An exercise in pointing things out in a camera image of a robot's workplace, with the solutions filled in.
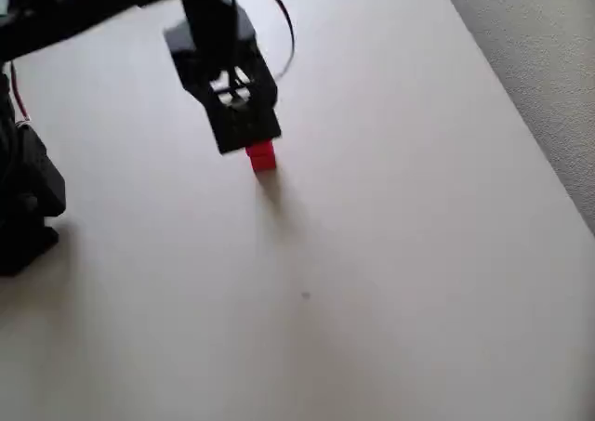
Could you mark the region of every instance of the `cable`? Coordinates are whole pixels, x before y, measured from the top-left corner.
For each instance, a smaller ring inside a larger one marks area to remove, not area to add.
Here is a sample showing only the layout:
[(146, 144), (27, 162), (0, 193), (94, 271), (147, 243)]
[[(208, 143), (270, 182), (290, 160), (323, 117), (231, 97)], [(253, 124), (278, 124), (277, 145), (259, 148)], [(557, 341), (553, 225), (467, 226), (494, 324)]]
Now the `cable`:
[[(283, 69), (278, 74), (273, 76), (275, 81), (279, 82), (287, 74), (287, 72), (289, 71), (289, 68), (291, 67), (291, 64), (294, 61), (294, 56), (296, 55), (296, 32), (294, 29), (293, 22), (291, 20), (291, 16), (289, 15), (289, 11), (287, 10), (287, 7), (285, 6), (283, 0), (275, 0), (275, 3), (281, 9), (281, 12), (283, 13), (284, 18), (285, 18), (285, 22), (287, 23), (287, 27), (289, 28), (289, 34), (291, 35), (291, 53), (289, 54), (289, 58), (287, 59), (287, 62), (285, 63), (285, 66), (283, 67)], [(231, 0), (231, 4), (232, 4), (233, 8), (237, 11), (236, 0)], [(235, 32), (237, 34), (237, 12), (236, 12), (236, 18), (235, 18), (235, 29), (236, 29)], [(232, 96), (236, 97), (237, 91), (239, 89), (246, 88), (246, 87), (249, 87), (252, 85), (251, 82), (244, 83), (243, 81), (241, 81), (238, 78), (237, 73), (235, 72), (235, 67), (228, 72), (228, 75), (230, 77), (229, 78), (229, 86), (217, 89), (215, 91), (215, 94), (218, 94), (218, 95), (231, 94)]]
[(19, 106), (20, 114), (22, 114), (23, 120), (26, 122), (31, 121), (31, 117), (29, 117), (29, 113), (27, 113), (25, 104), (22, 101), (22, 97), (20, 96), (19, 83), (17, 81), (17, 68), (15, 68), (14, 61), (10, 62), (10, 83), (12, 84), (12, 94), (15, 96), (15, 100)]
[(289, 11), (287, 10), (287, 7), (285, 7), (283, 0), (275, 0), (275, 3), (277, 3), (277, 6), (281, 9), (281, 12), (283, 12), (285, 21), (287, 22), (287, 26), (289, 27), (289, 33), (291, 34), (291, 53), (289, 54), (289, 59), (287, 59), (287, 62), (285, 63), (285, 66), (283, 67), (281, 72), (279, 72), (274, 77), (275, 80), (278, 82), (287, 74), (292, 62), (294, 61), (294, 56), (296, 55), (296, 32), (294, 30), (294, 25), (291, 21), (291, 17), (289, 16)]

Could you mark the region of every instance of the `wall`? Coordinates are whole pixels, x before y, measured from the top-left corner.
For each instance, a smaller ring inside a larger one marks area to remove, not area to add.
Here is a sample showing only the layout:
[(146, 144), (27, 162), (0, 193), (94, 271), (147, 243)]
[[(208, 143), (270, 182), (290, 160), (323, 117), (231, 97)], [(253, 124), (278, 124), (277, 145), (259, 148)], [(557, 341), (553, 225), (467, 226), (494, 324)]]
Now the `wall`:
[(452, 0), (595, 230), (595, 0)]

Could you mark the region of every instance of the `black cable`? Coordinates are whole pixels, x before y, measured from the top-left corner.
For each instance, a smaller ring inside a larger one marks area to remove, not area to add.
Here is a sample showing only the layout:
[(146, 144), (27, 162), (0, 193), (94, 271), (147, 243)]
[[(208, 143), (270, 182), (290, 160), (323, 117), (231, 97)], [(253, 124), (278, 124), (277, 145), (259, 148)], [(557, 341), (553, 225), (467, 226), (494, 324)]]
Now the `black cable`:
[[(275, 0), (275, 3), (277, 4), (277, 6), (281, 9), (281, 12), (284, 15), (285, 18), (285, 22), (287, 23), (287, 27), (289, 28), (289, 34), (291, 35), (291, 53), (289, 54), (289, 58), (287, 59), (287, 62), (285, 63), (285, 66), (283, 67), (283, 69), (274, 76), (275, 81), (280, 81), (289, 71), (289, 68), (291, 67), (291, 64), (294, 61), (294, 56), (296, 55), (296, 32), (294, 29), (294, 24), (291, 20), (291, 16), (289, 15), (289, 11), (287, 10), (287, 7), (285, 6), (283, 0)], [(236, 27), (236, 33), (237, 33), (237, 3), (235, 2), (235, 0), (231, 0), (231, 4), (233, 6), (233, 8), (236, 10), (236, 23), (235, 23), (235, 27)], [(215, 94), (231, 94), (232, 96), (236, 97), (237, 96), (237, 91), (239, 89), (242, 88), (246, 88), (252, 85), (252, 83), (244, 83), (242, 82), (236, 75), (235, 69), (232, 70), (232, 72), (229, 72), (229, 86), (227, 87), (223, 87), (220, 89), (217, 89), (215, 91)]]
[(296, 55), (296, 32), (294, 30), (294, 25), (291, 21), (291, 17), (289, 16), (289, 11), (287, 10), (287, 7), (285, 7), (283, 0), (275, 0), (275, 3), (277, 3), (277, 6), (281, 9), (281, 12), (283, 12), (285, 21), (287, 22), (287, 26), (289, 27), (289, 33), (291, 34), (291, 54), (289, 54), (289, 59), (287, 59), (284, 68), (275, 76), (275, 80), (279, 81), (283, 78), (284, 75), (287, 74), (287, 72), (289, 71), (289, 67), (294, 61), (294, 56)]

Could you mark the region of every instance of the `white table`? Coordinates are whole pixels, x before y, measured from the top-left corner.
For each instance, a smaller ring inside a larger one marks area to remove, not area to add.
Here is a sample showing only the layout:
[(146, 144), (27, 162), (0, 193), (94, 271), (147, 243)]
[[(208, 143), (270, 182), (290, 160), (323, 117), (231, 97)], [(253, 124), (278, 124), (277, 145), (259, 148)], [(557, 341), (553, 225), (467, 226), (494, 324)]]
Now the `white table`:
[(286, 2), (261, 181), (177, 80), (176, 2), (19, 61), (69, 208), (0, 283), (2, 420), (582, 419), (595, 243), (449, 1)]

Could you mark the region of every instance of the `robotic arm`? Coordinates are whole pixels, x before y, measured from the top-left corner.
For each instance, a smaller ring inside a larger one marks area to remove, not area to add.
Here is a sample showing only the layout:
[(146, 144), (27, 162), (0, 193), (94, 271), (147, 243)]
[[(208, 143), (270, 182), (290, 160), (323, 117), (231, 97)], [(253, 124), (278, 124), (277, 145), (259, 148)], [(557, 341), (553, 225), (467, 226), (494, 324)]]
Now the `robotic arm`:
[[(159, 0), (9, 0), (0, 17), (0, 68), (130, 7)], [(234, 0), (181, 0), (186, 19), (165, 31), (184, 88), (205, 107), (221, 153), (281, 136), (277, 86), (249, 18)], [(227, 86), (213, 87), (223, 72)], [(14, 275), (58, 241), (45, 217), (66, 208), (64, 180), (28, 125), (17, 126), (0, 79), (0, 275)]]

